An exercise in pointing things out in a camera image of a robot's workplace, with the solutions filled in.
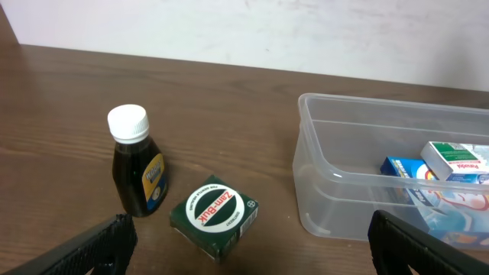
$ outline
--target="clear plastic bin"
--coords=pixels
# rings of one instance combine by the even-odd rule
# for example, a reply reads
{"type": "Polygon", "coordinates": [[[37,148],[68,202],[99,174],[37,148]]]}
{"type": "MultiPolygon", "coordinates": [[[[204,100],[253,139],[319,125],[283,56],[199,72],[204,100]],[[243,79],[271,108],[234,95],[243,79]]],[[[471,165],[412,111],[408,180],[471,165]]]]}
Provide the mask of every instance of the clear plastic bin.
{"type": "Polygon", "coordinates": [[[489,111],[381,99],[304,94],[293,160],[300,220],[310,233],[367,240],[377,209],[421,228],[417,208],[389,189],[489,195],[489,186],[380,175],[387,156],[420,159],[428,141],[489,144],[489,111]]]}

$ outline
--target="blue box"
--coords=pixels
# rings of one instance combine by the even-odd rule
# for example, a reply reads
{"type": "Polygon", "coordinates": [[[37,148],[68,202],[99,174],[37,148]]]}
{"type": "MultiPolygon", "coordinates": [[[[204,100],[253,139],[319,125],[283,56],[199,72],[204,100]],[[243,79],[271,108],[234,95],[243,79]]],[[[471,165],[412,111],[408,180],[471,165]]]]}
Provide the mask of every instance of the blue box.
{"type": "MultiPolygon", "coordinates": [[[[388,176],[438,180],[424,160],[388,157],[381,172],[388,176]]],[[[489,248],[488,196],[424,189],[393,189],[390,194],[394,196],[394,201],[417,206],[406,208],[417,209],[417,215],[424,221],[424,225],[416,225],[418,228],[458,248],[489,248]]]]}

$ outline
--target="dark brown bottle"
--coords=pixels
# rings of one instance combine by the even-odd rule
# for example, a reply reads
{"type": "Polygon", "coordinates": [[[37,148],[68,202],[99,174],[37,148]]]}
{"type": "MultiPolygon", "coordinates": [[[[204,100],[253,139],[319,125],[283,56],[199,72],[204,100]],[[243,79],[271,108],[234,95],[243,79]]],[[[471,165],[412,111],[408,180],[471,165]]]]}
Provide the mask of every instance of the dark brown bottle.
{"type": "Polygon", "coordinates": [[[112,177],[128,214],[144,217],[154,212],[167,194],[163,155],[149,136],[146,111],[122,105],[108,114],[115,151],[112,177]]]}

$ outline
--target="white bottle cap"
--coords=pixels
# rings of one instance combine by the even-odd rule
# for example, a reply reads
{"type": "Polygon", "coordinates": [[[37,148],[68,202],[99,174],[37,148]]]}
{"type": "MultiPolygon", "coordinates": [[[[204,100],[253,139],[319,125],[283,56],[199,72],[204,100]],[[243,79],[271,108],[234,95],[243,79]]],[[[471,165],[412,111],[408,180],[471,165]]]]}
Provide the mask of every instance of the white bottle cap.
{"type": "Polygon", "coordinates": [[[110,133],[121,144],[135,144],[150,134],[146,110],[139,105],[115,107],[107,115],[107,121],[110,133]]]}

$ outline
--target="container rim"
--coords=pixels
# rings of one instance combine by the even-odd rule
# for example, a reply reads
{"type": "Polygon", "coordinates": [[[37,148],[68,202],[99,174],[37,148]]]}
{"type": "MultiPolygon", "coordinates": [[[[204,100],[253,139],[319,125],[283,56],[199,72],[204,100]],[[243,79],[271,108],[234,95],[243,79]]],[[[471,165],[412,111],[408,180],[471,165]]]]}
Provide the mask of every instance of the container rim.
{"type": "Polygon", "coordinates": [[[327,180],[331,180],[336,183],[352,184],[360,186],[376,186],[376,187],[399,187],[407,189],[430,189],[433,191],[452,191],[460,193],[479,193],[485,191],[489,195],[489,185],[478,185],[470,183],[459,182],[447,182],[447,181],[433,181],[433,180],[421,180],[413,178],[402,178],[395,176],[374,175],[368,173],[353,173],[340,170],[334,165],[330,164],[325,159],[324,154],[319,144],[319,139],[316,134],[316,129],[313,125],[313,120],[309,112],[309,106],[307,101],[310,99],[332,100],[332,101],[344,101],[344,102],[358,102],[365,104],[376,105],[393,105],[403,106],[411,108],[424,108],[424,109],[438,109],[450,112],[464,112],[472,114],[489,115],[489,110],[479,108],[467,108],[456,107],[450,105],[437,105],[429,103],[418,102],[402,102],[389,99],[369,99],[355,96],[344,95],[328,95],[319,93],[305,93],[299,97],[299,113],[300,113],[300,131],[304,134],[306,146],[309,155],[313,160],[313,166],[315,169],[327,180]]]}

